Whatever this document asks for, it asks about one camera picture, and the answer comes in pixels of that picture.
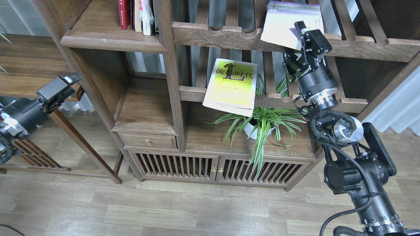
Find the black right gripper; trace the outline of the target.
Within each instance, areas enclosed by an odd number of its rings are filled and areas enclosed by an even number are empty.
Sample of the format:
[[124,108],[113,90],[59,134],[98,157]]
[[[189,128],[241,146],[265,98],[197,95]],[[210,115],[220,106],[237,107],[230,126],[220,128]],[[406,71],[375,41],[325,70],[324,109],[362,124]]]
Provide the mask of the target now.
[[307,28],[303,21],[294,26],[300,33],[302,54],[298,57],[294,50],[285,50],[283,68],[288,82],[297,82],[305,102],[332,101],[338,84],[323,60],[331,44],[321,30]]

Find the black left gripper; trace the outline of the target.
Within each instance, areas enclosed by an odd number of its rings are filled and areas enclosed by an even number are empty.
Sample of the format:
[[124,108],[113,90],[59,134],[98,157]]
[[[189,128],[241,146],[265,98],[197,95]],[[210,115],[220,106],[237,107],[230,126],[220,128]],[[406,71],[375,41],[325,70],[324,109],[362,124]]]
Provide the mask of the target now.
[[58,109],[75,93],[72,85],[82,79],[78,73],[57,77],[39,89],[37,100],[20,98],[1,109],[1,136],[30,136],[48,121],[49,110]]

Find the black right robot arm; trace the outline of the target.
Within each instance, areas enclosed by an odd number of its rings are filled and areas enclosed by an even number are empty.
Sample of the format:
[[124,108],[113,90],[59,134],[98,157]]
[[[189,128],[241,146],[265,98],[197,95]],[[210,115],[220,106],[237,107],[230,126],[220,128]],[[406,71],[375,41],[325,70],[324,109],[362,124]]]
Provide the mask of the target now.
[[405,228],[395,212],[383,185],[397,169],[373,125],[361,123],[344,112],[332,110],[338,101],[333,94],[338,84],[326,65],[324,55],[332,46],[318,29],[295,22],[301,42],[301,56],[286,48],[283,67],[289,82],[297,82],[300,96],[307,106],[296,107],[308,122],[313,141],[321,143],[326,159],[324,181],[334,194],[347,193],[355,206],[329,217],[322,225],[340,216],[358,213],[364,226],[359,232],[338,226],[333,235],[349,236],[418,236],[419,229]]

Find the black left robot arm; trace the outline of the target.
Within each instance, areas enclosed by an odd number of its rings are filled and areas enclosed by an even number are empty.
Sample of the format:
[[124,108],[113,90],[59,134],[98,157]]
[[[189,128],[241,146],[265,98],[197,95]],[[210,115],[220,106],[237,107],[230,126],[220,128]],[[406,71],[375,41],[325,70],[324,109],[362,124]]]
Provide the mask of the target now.
[[81,79],[77,72],[57,77],[36,92],[38,98],[19,98],[1,108],[1,164],[18,154],[14,141],[25,140],[40,129],[48,121],[48,115],[75,93],[72,85]]

